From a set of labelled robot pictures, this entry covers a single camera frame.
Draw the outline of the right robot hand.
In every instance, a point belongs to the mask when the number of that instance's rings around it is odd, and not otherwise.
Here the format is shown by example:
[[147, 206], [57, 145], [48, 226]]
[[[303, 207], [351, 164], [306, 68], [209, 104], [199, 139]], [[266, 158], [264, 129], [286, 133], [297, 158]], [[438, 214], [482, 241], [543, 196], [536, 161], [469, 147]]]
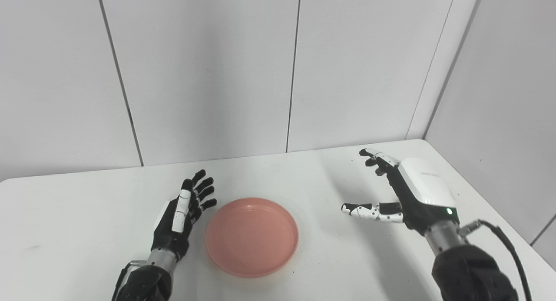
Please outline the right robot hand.
[[416, 157], [398, 160], [370, 148], [359, 154], [367, 157], [367, 167], [377, 166], [375, 173], [387, 177], [397, 201], [375, 205], [344, 203], [343, 213], [378, 222], [404, 223], [422, 236], [440, 222], [460, 224], [455, 198], [430, 162]]

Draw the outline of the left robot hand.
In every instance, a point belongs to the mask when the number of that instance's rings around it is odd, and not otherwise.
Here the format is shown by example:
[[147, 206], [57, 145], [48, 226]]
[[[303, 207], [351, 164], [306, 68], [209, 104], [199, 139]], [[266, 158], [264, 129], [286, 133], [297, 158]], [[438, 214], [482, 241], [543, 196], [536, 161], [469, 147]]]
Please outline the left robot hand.
[[168, 250], [177, 261], [186, 255], [193, 225], [204, 211], [217, 205], [215, 198], [209, 199], [215, 192], [213, 184], [214, 178], [207, 178], [204, 169], [183, 180], [178, 196], [169, 201], [154, 230], [152, 250]]

